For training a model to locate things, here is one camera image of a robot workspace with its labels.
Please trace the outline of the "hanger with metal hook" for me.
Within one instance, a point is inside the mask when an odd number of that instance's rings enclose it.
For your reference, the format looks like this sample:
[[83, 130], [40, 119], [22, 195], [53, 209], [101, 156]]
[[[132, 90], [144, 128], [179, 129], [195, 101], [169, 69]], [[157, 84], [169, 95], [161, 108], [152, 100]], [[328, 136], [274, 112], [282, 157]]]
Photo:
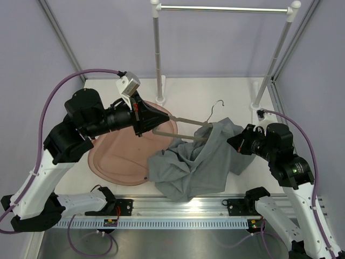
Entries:
[[[196, 121], [196, 120], [191, 120], [191, 119], [186, 119], [186, 118], [181, 118], [181, 117], [175, 117], [173, 115], [169, 115], [169, 119], [170, 121], [174, 121], [174, 122], [182, 122], [184, 124], [188, 124], [188, 125], [196, 125], [196, 126], [200, 126], [200, 127], [206, 127], [206, 128], [213, 128], [213, 124], [209, 123], [209, 119], [213, 116], [214, 113], [214, 108], [215, 106], [221, 103], [221, 105], [224, 107], [224, 100], [219, 99], [217, 100], [212, 108], [211, 108], [211, 113], [209, 115], [209, 117], [207, 118], [206, 121], [201, 122], [201, 121]], [[193, 140], [193, 141], [202, 141], [202, 142], [206, 142], [208, 140], [208, 138], [204, 138], [204, 137], [196, 137], [194, 135], [183, 135], [183, 134], [175, 134], [175, 133], [167, 133], [167, 132], [162, 132], [158, 130], [158, 126], [155, 127], [152, 130], [152, 133], [154, 135], [160, 135], [163, 137], [170, 137], [170, 138], [181, 138], [181, 139], [188, 139], [188, 140]]]

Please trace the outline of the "grey shirt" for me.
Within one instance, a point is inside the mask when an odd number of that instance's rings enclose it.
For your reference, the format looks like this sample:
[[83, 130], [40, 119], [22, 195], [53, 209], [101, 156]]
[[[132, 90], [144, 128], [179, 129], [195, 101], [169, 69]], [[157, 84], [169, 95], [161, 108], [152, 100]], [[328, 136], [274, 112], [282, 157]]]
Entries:
[[242, 126], [224, 118], [194, 133], [206, 142], [174, 139], [169, 148], [148, 159], [148, 180], [174, 202], [223, 192], [228, 174], [240, 175], [254, 160], [253, 155], [241, 155], [227, 143], [242, 131]]

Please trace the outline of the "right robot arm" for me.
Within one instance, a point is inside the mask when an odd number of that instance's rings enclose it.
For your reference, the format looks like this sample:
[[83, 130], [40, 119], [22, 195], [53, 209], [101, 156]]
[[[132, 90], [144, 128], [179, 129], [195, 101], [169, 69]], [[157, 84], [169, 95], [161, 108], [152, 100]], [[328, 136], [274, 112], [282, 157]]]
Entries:
[[262, 128], [248, 124], [227, 143], [242, 155], [255, 154], [266, 160], [288, 197], [297, 223], [287, 217], [264, 187], [246, 192], [244, 208], [250, 214], [258, 213], [271, 225], [290, 258], [344, 258], [313, 195], [316, 179], [308, 162], [294, 153], [293, 134], [287, 125], [271, 123]]

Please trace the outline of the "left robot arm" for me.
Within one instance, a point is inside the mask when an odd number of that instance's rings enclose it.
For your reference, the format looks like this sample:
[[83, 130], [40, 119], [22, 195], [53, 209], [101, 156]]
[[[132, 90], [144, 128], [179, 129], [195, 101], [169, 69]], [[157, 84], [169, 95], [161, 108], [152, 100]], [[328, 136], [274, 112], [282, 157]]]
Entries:
[[146, 103], [137, 92], [129, 104], [118, 99], [104, 108], [98, 92], [84, 88], [65, 103], [65, 108], [63, 121], [41, 141], [43, 152], [25, 184], [16, 194], [1, 199], [5, 212], [13, 213], [13, 234], [46, 231], [63, 217], [75, 214], [112, 214], [116, 197], [107, 187], [77, 195], [58, 195], [54, 189], [64, 174], [93, 148], [94, 138], [128, 127], [141, 136], [169, 120], [167, 113]]

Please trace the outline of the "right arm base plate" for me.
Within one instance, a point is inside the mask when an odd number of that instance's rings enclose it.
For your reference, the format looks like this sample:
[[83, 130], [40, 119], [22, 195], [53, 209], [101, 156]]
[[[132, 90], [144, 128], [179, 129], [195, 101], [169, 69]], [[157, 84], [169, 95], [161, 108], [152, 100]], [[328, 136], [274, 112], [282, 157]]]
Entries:
[[222, 205], [227, 208], [229, 216], [254, 216], [255, 212], [251, 212], [245, 204], [244, 198], [240, 199], [224, 199]]

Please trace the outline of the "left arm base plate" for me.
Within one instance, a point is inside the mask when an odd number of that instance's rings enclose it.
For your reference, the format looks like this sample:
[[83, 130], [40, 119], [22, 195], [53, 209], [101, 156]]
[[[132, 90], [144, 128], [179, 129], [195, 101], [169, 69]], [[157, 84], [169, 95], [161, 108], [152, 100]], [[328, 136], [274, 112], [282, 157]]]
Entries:
[[107, 202], [100, 211], [86, 212], [86, 216], [131, 216], [133, 211], [132, 199], [115, 199]]

